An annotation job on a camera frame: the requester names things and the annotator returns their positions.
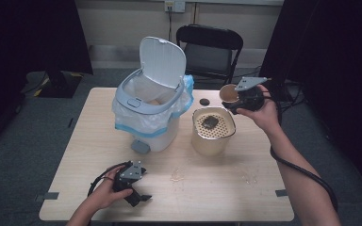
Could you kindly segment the white wall outlet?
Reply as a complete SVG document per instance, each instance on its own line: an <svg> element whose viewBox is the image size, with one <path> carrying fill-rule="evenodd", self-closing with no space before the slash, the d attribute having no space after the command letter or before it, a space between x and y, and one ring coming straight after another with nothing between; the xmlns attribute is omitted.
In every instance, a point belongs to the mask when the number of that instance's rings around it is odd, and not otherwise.
<svg viewBox="0 0 362 226"><path fill-rule="evenodd" d="M184 13L186 3L184 1L166 0L164 2L164 10L166 12Z"/></svg>

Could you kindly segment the brown paper cup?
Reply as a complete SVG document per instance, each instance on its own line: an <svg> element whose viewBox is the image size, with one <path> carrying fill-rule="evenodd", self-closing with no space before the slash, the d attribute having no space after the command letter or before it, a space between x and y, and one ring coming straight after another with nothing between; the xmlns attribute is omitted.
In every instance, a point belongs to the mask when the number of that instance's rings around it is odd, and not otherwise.
<svg viewBox="0 0 362 226"><path fill-rule="evenodd" d="M239 100L235 84L224 85L219 92L220 99L225 103L235 103Z"/></svg>

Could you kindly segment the water spill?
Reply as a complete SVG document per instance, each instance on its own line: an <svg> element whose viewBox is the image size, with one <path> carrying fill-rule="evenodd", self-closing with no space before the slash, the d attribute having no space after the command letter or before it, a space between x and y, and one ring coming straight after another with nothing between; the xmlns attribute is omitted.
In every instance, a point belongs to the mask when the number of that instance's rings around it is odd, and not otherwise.
<svg viewBox="0 0 362 226"><path fill-rule="evenodd" d="M239 179L248 186L252 186L257 183L257 176L248 171L240 171Z"/></svg>
<svg viewBox="0 0 362 226"><path fill-rule="evenodd" d="M172 172L171 177L170 177L170 180L175 183L183 181L184 179L185 179L185 177L182 174L181 169L175 169Z"/></svg>

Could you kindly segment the black curtain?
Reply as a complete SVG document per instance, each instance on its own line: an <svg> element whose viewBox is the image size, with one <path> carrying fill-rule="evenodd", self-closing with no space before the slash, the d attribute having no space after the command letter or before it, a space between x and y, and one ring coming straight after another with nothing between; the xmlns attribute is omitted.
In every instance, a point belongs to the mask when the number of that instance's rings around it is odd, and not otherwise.
<svg viewBox="0 0 362 226"><path fill-rule="evenodd" d="M75 0L0 0L0 132L42 71L92 73Z"/></svg>
<svg viewBox="0 0 362 226"><path fill-rule="evenodd" d="M362 0L284 0L261 75L290 79L362 175Z"/></svg>

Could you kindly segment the black folding chair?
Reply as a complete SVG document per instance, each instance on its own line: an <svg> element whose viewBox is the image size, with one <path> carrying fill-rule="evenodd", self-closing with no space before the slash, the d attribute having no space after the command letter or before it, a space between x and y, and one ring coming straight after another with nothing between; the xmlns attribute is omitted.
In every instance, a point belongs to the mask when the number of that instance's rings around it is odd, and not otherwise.
<svg viewBox="0 0 362 226"><path fill-rule="evenodd" d="M244 41L237 32L201 24L183 25L176 31L176 44L183 46L186 73L232 82Z"/></svg>

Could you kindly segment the beige strainer container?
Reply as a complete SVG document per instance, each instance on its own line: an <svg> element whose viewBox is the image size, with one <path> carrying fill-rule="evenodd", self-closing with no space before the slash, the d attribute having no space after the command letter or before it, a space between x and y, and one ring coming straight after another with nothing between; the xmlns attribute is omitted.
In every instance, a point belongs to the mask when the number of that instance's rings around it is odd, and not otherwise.
<svg viewBox="0 0 362 226"><path fill-rule="evenodd" d="M207 130L201 123L207 116L214 116L219 123L214 129ZM225 148L236 133L236 125L230 112L224 107L203 107L192 114L191 144L194 150L205 156L214 156L225 151Z"/></svg>

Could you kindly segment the clear blue-edged trash bag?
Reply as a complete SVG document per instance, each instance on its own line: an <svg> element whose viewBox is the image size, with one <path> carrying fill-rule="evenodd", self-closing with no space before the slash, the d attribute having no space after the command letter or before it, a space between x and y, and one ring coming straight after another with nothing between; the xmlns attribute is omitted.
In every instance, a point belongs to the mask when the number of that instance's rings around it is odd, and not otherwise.
<svg viewBox="0 0 362 226"><path fill-rule="evenodd" d="M117 87L112 101L115 128L138 137L157 137L170 129L193 103L194 81L185 75L179 87L162 86L143 74L131 74Z"/></svg>

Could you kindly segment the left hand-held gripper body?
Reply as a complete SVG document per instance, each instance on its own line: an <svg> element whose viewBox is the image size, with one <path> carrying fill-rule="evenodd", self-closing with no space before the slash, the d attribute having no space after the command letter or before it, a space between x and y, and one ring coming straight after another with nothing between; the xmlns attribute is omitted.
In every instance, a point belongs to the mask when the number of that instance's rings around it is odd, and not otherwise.
<svg viewBox="0 0 362 226"><path fill-rule="evenodd" d="M141 162L128 161L123 164L114 178L114 191L122 191L131 188L132 185L142 178Z"/></svg>

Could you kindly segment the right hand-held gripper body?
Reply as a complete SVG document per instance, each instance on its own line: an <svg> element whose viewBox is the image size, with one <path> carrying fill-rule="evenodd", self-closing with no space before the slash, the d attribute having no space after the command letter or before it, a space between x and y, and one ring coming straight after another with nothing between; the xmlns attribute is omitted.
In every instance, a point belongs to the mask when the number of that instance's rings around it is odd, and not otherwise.
<svg viewBox="0 0 362 226"><path fill-rule="evenodd" d="M239 95L239 101L244 109L250 111L259 110L264 104L263 92L257 87L265 83L267 77L250 77L243 76L236 86Z"/></svg>

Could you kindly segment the person's left hand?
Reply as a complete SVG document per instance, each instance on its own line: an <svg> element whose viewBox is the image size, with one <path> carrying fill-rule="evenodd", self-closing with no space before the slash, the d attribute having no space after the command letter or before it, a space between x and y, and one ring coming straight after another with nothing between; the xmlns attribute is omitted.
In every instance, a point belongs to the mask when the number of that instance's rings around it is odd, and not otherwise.
<svg viewBox="0 0 362 226"><path fill-rule="evenodd" d="M124 199L133 193L131 188L122 191L114 191L115 176L123 166L119 166L107 172L98 187L88 196L86 203L93 211L109 207L117 200Z"/></svg>

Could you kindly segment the white grey-lidded trash can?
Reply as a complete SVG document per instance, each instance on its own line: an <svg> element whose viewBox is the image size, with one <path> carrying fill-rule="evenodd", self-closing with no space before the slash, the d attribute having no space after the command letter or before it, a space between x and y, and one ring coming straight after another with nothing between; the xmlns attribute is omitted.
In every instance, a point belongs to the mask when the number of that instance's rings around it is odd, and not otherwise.
<svg viewBox="0 0 362 226"><path fill-rule="evenodd" d="M192 100L185 70L179 46L156 37L142 39L140 68L117 87L112 101L115 128L132 136L135 152L163 151L176 137L179 117Z"/></svg>

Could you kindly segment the dark wet tea bag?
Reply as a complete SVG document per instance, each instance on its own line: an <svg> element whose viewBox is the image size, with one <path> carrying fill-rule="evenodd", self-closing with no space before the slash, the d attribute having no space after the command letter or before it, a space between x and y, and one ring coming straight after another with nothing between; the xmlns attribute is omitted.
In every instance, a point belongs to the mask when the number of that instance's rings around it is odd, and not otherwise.
<svg viewBox="0 0 362 226"><path fill-rule="evenodd" d="M214 117L214 116L207 116L203 122L201 123L201 125L207 129L207 130L211 130L211 129L214 129L217 124L219 123L219 120Z"/></svg>

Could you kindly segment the person's right hand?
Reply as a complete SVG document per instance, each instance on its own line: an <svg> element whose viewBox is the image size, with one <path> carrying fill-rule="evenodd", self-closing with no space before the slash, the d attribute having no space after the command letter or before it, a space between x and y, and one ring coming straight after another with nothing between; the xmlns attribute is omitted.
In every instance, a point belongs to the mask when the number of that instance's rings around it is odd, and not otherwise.
<svg viewBox="0 0 362 226"><path fill-rule="evenodd" d="M263 106L257 111L238 108L237 112L252 119L255 124L268 136L279 133L282 128L278 121L276 103L271 99L269 91L263 85L258 85L257 87L263 92L263 95L265 96L265 102Z"/></svg>

